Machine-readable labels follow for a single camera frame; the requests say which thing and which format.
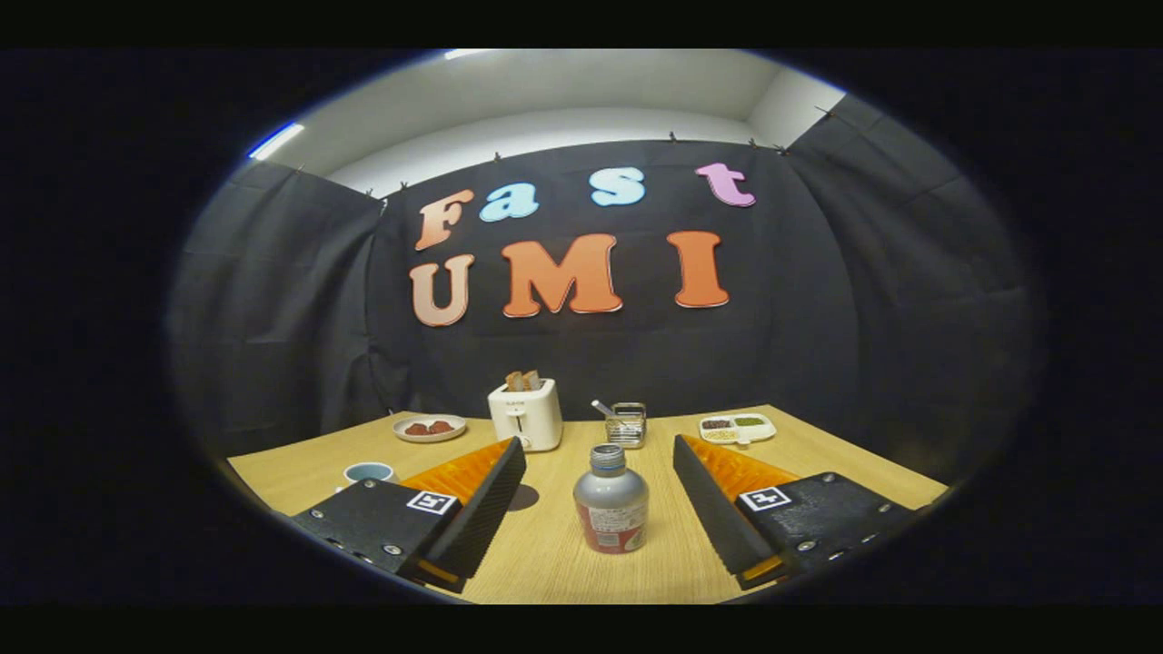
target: white tray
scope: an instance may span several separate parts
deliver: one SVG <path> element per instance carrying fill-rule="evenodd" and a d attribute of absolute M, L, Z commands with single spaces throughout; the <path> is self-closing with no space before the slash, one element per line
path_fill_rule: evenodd
<path fill-rule="evenodd" d="M 739 426 L 735 420 L 739 418 L 756 418 L 763 420 L 762 425 Z M 708 420 L 726 420 L 729 427 L 704 427 Z M 748 445 L 755 441 L 763 441 L 776 435 L 776 426 L 762 413 L 726 413 L 722 415 L 708 415 L 699 420 L 699 435 L 702 440 L 715 445 L 740 443 Z"/>
<path fill-rule="evenodd" d="M 435 422 L 437 420 L 443 420 L 443 421 L 448 422 L 449 425 L 451 425 L 452 426 L 452 431 L 451 432 L 444 432 L 443 434 L 429 434 L 429 435 L 422 435 L 422 436 L 421 435 L 406 434 L 404 432 L 405 429 L 407 429 L 408 427 L 415 425 L 416 422 L 422 422 L 424 425 L 424 427 L 431 427 L 433 422 Z M 392 425 L 392 431 L 395 432 L 397 436 L 399 436 L 401 440 L 405 440 L 405 441 L 411 441 L 411 442 L 414 442 L 414 443 L 436 443 L 436 442 L 440 442 L 440 441 L 447 441 L 447 440 L 450 440 L 450 439 L 455 439 L 456 436 L 459 436 L 461 434 L 464 433 L 464 429 L 465 429 L 466 426 L 468 426 L 468 422 L 465 422 L 464 418 L 461 418 L 459 415 L 445 415 L 445 414 L 429 413 L 429 414 L 424 414 L 424 415 L 416 415 L 416 417 L 413 417 L 413 418 L 405 418 L 404 420 L 398 421 L 395 425 Z"/>

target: white toaster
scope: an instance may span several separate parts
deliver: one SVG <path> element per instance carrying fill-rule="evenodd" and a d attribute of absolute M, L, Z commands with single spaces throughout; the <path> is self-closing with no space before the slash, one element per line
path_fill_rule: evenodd
<path fill-rule="evenodd" d="M 562 442 L 562 405 L 557 401 L 557 384 L 542 379 L 536 391 L 508 391 L 507 385 L 488 393 L 488 412 L 493 417 L 497 440 L 521 440 L 526 452 L 555 449 Z"/>

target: gray bottle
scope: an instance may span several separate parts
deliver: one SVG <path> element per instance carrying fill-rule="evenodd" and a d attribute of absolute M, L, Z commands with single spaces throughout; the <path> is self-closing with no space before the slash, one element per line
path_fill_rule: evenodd
<path fill-rule="evenodd" d="M 645 479 L 626 467 L 621 446 L 590 450 L 590 471 L 575 484 L 573 502 L 591 549 L 625 554 L 642 547 L 649 499 Z"/>

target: wooden table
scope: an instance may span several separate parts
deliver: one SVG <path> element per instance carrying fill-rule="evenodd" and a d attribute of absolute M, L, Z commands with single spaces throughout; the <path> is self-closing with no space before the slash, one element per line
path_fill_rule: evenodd
<path fill-rule="evenodd" d="M 795 475 L 840 472 L 909 509 L 947 490 L 772 406 L 732 412 L 763 413 L 778 433 L 750 446 L 726 447 Z M 463 593 L 448 595 L 483 604 L 702 604 L 744 595 L 711 546 L 673 469 L 675 434 L 698 435 L 699 420 L 713 414 L 648 418 L 644 447 L 627 450 L 627 465 L 650 486 L 645 543 L 622 555 L 588 549 L 573 506 L 573 484 L 588 470 L 590 448 L 605 441 L 602 421 L 566 422 L 557 449 L 526 454 L 521 483 L 540 499 L 505 516 L 477 575 Z M 485 419 L 469 419 L 465 433 L 445 442 L 398 439 L 392 425 L 413 415 L 397 413 L 229 461 L 271 509 L 292 516 L 344 485 L 343 470 L 352 463 L 380 461 L 405 479 L 497 442 L 492 421 Z"/>

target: bottle label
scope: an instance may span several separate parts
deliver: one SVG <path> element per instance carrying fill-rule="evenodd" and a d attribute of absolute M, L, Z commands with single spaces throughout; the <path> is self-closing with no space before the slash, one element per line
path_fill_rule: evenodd
<path fill-rule="evenodd" d="M 606 554 L 623 554 L 642 547 L 647 503 L 622 509 L 591 509 L 578 504 L 582 527 L 590 547 Z"/>

